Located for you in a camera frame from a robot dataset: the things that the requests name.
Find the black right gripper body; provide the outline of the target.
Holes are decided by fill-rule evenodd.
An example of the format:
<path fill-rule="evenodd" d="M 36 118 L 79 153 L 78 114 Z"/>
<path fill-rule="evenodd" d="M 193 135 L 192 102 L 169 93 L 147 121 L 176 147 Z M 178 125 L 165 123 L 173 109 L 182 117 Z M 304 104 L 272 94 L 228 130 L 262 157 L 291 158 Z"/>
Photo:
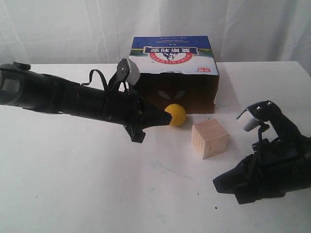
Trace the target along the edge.
<path fill-rule="evenodd" d="M 252 155 L 257 160 L 249 184 L 235 189 L 239 204 L 281 198 L 286 193 L 311 186 L 311 140 L 304 138 L 302 151 L 293 144 L 270 142 Z"/>

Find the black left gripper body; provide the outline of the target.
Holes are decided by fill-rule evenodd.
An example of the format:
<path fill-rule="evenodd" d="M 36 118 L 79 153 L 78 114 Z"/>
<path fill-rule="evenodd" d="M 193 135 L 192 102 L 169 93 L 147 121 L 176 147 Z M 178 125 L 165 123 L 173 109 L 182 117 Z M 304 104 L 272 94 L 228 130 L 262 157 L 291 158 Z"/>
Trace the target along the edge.
<path fill-rule="evenodd" d="M 125 93 L 111 93 L 104 104 L 105 121 L 122 125 L 131 141 L 142 143 L 146 133 L 141 128 L 142 111 L 139 98 Z"/>

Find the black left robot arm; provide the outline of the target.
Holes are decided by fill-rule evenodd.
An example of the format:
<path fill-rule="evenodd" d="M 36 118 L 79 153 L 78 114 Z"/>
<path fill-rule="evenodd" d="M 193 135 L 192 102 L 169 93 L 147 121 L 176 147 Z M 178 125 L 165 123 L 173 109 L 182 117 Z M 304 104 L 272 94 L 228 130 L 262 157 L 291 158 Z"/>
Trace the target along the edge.
<path fill-rule="evenodd" d="M 0 66 L 0 103 L 119 124 L 132 142 L 142 143 L 143 129 L 169 125 L 172 116 L 138 94 L 134 86 L 139 78 L 139 69 L 129 58 L 119 61 L 109 81 L 100 70 L 92 69 L 86 83 L 36 73 L 30 64 L 14 62 Z"/>

